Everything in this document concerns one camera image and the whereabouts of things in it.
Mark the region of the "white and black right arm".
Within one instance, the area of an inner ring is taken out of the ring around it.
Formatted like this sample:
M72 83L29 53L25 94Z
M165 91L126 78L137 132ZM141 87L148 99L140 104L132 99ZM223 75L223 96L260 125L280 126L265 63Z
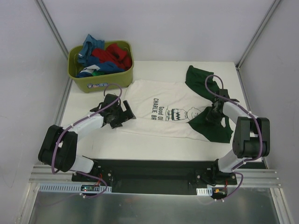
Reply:
M229 118L235 123L232 149L214 162L210 172L211 181L221 184L238 167L269 155L270 121L247 111L238 100L230 99L226 89L219 89L214 95L206 120L217 124L222 118Z

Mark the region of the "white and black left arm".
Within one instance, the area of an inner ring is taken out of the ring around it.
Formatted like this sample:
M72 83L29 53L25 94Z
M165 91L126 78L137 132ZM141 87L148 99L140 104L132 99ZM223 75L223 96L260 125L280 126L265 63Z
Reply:
M99 176L92 159L77 154L78 142L94 130L109 124L112 129L135 119L128 101L107 94L104 101L91 109L86 116L65 127L51 125L43 140L38 160L51 166L53 172L78 171L93 182Z

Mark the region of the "white green-sleeved Charlie Brown shirt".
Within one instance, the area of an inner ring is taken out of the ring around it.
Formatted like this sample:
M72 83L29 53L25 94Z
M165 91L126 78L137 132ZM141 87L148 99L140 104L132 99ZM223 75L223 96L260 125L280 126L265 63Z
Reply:
M206 119L215 102L213 93L220 89L212 75L213 72L191 65L183 83L135 80L125 94L135 119L127 121L119 130L229 143L233 134L229 118L221 118L215 123Z

